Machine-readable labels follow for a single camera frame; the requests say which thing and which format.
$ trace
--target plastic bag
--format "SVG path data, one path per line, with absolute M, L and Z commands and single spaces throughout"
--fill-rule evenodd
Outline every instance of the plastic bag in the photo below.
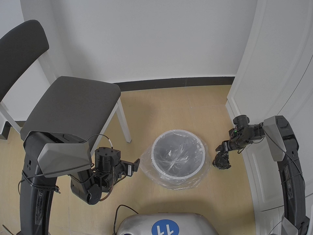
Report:
M 140 169 L 157 184 L 173 190 L 199 185 L 211 166 L 206 143 L 185 130 L 160 135 L 140 157 Z

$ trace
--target chair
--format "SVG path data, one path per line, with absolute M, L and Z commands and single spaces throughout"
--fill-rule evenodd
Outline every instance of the chair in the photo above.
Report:
M 0 39 L 0 101 L 29 66 L 49 49 L 41 24 L 26 21 Z M 41 97 L 24 126 L 11 118 L 3 105 L 0 113 L 25 140 L 30 131 L 68 133 L 87 139 L 104 133 L 117 113 L 127 142 L 131 135 L 116 84 L 76 77 L 58 77 Z M 91 154 L 101 136 L 89 140 Z

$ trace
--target chair seat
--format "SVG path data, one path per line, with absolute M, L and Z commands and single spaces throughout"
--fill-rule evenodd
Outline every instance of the chair seat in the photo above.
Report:
M 21 130 L 57 132 L 87 139 L 99 134 L 120 97 L 116 84 L 61 76 L 39 100 Z M 97 136 L 89 140 L 92 149 Z

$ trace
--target cabinet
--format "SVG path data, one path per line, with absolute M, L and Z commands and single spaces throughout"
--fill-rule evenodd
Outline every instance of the cabinet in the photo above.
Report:
M 312 21 L 313 0 L 258 0 L 245 53 L 226 104 L 231 118 L 245 114 L 252 124 L 273 115 L 285 116 L 300 145 L 306 196 L 313 193 Z M 266 234 L 267 224 L 275 225 L 282 215 L 277 163 L 272 160 L 266 140 L 248 146 L 242 154 L 257 234 Z

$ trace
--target black crumpled object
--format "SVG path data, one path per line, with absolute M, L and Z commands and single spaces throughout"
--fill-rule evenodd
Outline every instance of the black crumpled object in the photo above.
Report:
M 225 170 L 225 169 L 229 169 L 230 167 L 232 167 L 229 164 L 228 151 L 220 151 L 219 153 L 217 153 L 212 164 L 219 170 Z

